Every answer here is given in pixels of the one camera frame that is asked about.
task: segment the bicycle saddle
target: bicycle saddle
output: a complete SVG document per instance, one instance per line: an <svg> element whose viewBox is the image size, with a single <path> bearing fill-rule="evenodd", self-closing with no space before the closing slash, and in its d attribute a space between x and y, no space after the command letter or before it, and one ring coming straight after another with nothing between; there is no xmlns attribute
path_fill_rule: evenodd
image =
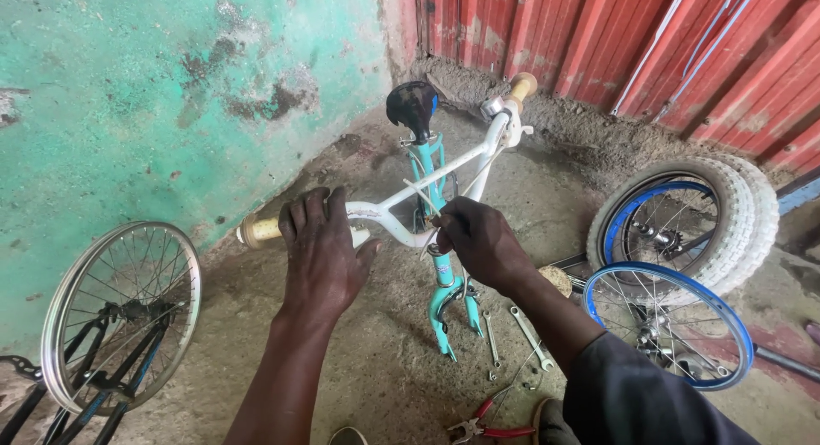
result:
<svg viewBox="0 0 820 445"><path fill-rule="evenodd" d="M419 146L430 139L430 119L436 112L439 95L425 82L407 82L387 95L387 118L396 126L402 123L416 135Z"/></svg>

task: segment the open-end wrench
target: open-end wrench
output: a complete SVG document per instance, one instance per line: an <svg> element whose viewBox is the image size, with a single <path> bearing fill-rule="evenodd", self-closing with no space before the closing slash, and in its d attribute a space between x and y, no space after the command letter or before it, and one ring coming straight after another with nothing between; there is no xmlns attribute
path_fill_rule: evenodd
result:
<svg viewBox="0 0 820 445"><path fill-rule="evenodd" d="M547 369L548 366L555 366L552 360L548 359L544 353L541 351L541 347L539 346L538 341L532 336L530 333L530 329L528 328L527 324L524 322L524 319L521 318L521 311L518 310L518 307L513 306L510 307L510 314L518 321L518 326L521 327L521 330L524 332L524 336L527 337L527 340L532 345L532 349L536 352L538 356L538 360L541 360L541 369L543 371L549 371Z"/></svg>
<svg viewBox="0 0 820 445"><path fill-rule="evenodd" d="M489 335L489 349L493 352L493 366L501 367L501 362L498 360L498 351L495 349L495 338L493 337L493 326L489 323L489 311L485 310L481 313L484 315L484 321L487 322L487 335Z"/></svg>

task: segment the green painted wall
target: green painted wall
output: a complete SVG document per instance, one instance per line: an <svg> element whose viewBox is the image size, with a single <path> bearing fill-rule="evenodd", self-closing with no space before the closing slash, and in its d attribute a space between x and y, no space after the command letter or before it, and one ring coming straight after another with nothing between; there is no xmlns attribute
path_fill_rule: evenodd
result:
<svg viewBox="0 0 820 445"><path fill-rule="evenodd" d="M165 220L202 251L379 104L378 6L0 0L0 353L38 359L92 236Z"/></svg>

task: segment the red corrugated metal sheet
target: red corrugated metal sheet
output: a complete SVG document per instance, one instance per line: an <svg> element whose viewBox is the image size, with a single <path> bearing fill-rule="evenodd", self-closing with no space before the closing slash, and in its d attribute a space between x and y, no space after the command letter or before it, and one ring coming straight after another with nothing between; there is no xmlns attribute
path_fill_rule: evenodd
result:
<svg viewBox="0 0 820 445"><path fill-rule="evenodd" d="M422 48L797 173L820 165L820 0L421 0Z"/></svg>

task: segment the dark sleeve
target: dark sleeve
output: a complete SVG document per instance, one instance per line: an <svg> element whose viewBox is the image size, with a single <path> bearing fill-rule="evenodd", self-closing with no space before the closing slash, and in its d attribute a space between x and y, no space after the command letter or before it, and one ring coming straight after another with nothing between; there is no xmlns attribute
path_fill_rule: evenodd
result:
<svg viewBox="0 0 820 445"><path fill-rule="evenodd" d="M581 443L758 443L683 378L613 334L572 363L564 420Z"/></svg>

